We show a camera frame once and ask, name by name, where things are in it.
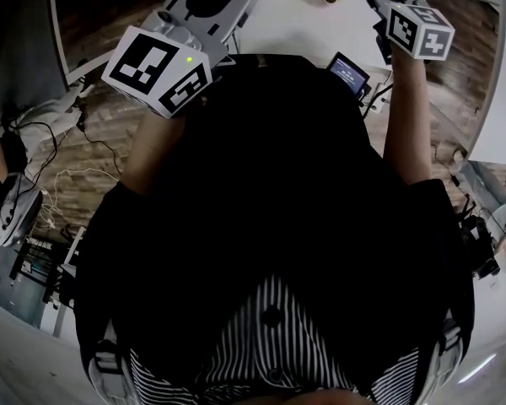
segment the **button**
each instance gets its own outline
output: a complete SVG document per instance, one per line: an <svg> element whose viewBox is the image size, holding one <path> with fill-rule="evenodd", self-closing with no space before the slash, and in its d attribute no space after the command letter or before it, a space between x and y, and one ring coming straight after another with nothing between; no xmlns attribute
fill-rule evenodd
<svg viewBox="0 0 506 405"><path fill-rule="evenodd" d="M274 384L279 384L283 380L283 371L279 368L271 369L268 372L268 380Z"/></svg>
<svg viewBox="0 0 506 405"><path fill-rule="evenodd" d="M269 327L277 327L282 318L283 315L276 306L270 306L261 315L261 321Z"/></svg>

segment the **black shirt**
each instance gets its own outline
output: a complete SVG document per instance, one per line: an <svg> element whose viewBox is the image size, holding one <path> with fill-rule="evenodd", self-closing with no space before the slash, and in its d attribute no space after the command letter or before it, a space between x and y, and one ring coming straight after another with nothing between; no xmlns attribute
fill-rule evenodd
<svg viewBox="0 0 506 405"><path fill-rule="evenodd" d="M24 144L20 137L14 133L6 132L0 138L8 172L22 172L26 168L27 159ZM9 184L2 184L0 181L0 203L2 202L6 192L11 188Z"/></svg>
<svg viewBox="0 0 506 405"><path fill-rule="evenodd" d="M244 71L207 97L154 196L119 184L90 223L75 305L85 365L111 316L125 354L202 394L223 329L276 274L367 395L444 322L440 266L459 233L442 182L403 184L327 71Z"/></svg>

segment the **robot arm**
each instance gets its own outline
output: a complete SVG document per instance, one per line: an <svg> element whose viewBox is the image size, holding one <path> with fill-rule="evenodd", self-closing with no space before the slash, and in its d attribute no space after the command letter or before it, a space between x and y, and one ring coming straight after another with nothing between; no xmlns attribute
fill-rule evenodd
<svg viewBox="0 0 506 405"><path fill-rule="evenodd" d="M377 44L386 64L391 64L390 41L413 58L445 60L455 29L424 0L366 0L380 16L374 26Z"/></svg>
<svg viewBox="0 0 506 405"><path fill-rule="evenodd" d="M258 0L166 0L122 37L102 79L171 118L213 81L229 59L226 43ZM367 0L381 21L377 42L390 63L390 41L414 58L444 60L454 29L418 0Z"/></svg>

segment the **wire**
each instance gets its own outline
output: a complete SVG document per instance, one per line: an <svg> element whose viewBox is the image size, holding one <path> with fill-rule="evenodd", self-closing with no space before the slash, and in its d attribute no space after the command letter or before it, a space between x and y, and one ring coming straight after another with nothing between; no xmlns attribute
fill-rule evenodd
<svg viewBox="0 0 506 405"><path fill-rule="evenodd" d="M435 156L434 156L435 157L435 162L438 162L439 164L441 164L448 171L449 179L452 180L452 183L454 183L454 186L457 187L457 189L459 190L459 192L461 192L466 197L468 194L465 193L460 188L460 182L457 179L457 177L451 173L451 171L449 170L449 166L447 164L445 164L444 162L441 162L439 160L439 158L437 157L437 153L439 152L439 148L435 144L431 144L431 147L433 147L435 149Z"/></svg>
<svg viewBox="0 0 506 405"><path fill-rule="evenodd" d="M365 120L365 117L368 116L369 114L369 110L371 110L371 107L373 106L374 102L380 97L382 96L384 93L386 93L388 90L390 90L391 88L394 87L394 84L390 84L388 87L386 87L385 89L382 89L379 93L377 93L375 96L373 96L373 98L371 99L371 101L369 102L369 105L367 107L367 109L365 110L364 114L363 114L363 119Z"/></svg>
<svg viewBox="0 0 506 405"><path fill-rule="evenodd" d="M234 41L234 46L236 47L236 54L240 55L240 49L238 48L238 42L236 41L236 35L234 34L235 31L233 31L233 41Z"/></svg>
<svg viewBox="0 0 506 405"><path fill-rule="evenodd" d="M99 139L95 139L94 141L92 141L90 138L88 138L88 135L86 134L86 131L81 131L81 132L84 134L84 137L86 138L86 140L89 143L101 143L104 146L106 146L112 152L112 160L115 163L116 172L121 176L120 168L118 168L118 164L116 163L116 151L109 144L107 144L105 141L101 141Z"/></svg>
<svg viewBox="0 0 506 405"><path fill-rule="evenodd" d="M103 171L103 170L98 170L96 168L87 168L86 170L62 170L59 173L57 173L56 177L54 178L54 196L55 196L54 201L52 200L51 193L49 191L47 191L43 186L39 186L41 189L43 189L45 191L46 195L48 195L49 198L51 199L51 204L48 204L48 203L41 204L41 209L46 214L48 214L50 216L50 218L46 219L42 214L40 214L40 216L43 218L43 220L45 220L45 222L47 222L50 227L52 227L51 224L55 223L54 216L52 215L53 213L59 214L60 216L63 217L62 210L60 208L58 208L58 185L57 185L58 184L58 177L61 176L65 172L73 173L73 174L81 174L81 173L88 172L88 171L100 172L102 174L105 174L106 176L109 176L112 180L118 182L118 179L116 177L114 177L112 174L109 174L108 172Z"/></svg>
<svg viewBox="0 0 506 405"><path fill-rule="evenodd" d="M489 213L489 215L493 218L493 220L495 221L495 224L497 224L497 226L500 228L500 230L504 233L504 235L506 235L506 231L504 231L504 228L502 226L500 226L500 223L497 222L497 220L495 219L495 217L493 216L493 214L491 213L491 210L489 210L488 208L481 208L480 211L478 212L478 216L481 216L482 215L482 211L485 210L486 212Z"/></svg>
<svg viewBox="0 0 506 405"><path fill-rule="evenodd" d="M39 181L40 177L41 177L41 172L56 158L57 154L58 154L58 146L57 146L57 139L56 137L54 136L54 132L52 131L51 127L46 124L46 123L43 123L41 121L31 121L30 123L26 123L22 126L11 126L12 129L14 129L15 131L17 131L17 134L19 134L19 130L22 129L23 127L27 127L27 126L30 126L30 125L42 125L42 126L45 126L47 127L47 129L49 129L49 132L51 133L51 136L52 136L52 143L54 145L54 151L49 154L47 160L45 161L45 163L41 166L40 170L38 171L38 173L35 175L35 181L33 181L33 185L30 189L26 189L22 192L20 192L20 183L21 183L21 180L22 180L22 175L24 173L19 173L19 184L17 185L17 196L15 197L15 203L13 205L13 209L11 211L11 221L7 224L7 226L9 226L9 224L11 224L11 222L13 222L13 218L15 217L15 212L17 211L17 205L19 204L19 199L21 196L23 196L25 193L27 192L30 192L31 190L33 190L36 185L37 185L37 182ZM15 228L13 227L11 232L9 233L8 235L8 238L6 239L9 240L9 238L13 235L15 231Z"/></svg>

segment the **gray device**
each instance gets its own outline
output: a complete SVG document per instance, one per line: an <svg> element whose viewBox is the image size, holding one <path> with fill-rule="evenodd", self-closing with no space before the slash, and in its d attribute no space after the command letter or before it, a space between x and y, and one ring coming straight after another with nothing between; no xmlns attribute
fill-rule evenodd
<svg viewBox="0 0 506 405"><path fill-rule="evenodd" d="M141 25L208 54L210 67L227 55L225 43L243 27L258 0L166 0Z"/></svg>
<svg viewBox="0 0 506 405"><path fill-rule="evenodd" d="M390 41L415 59L445 60L455 29L424 0L367 0L380 16L374 27L386 64L391 64Z"/></svg>

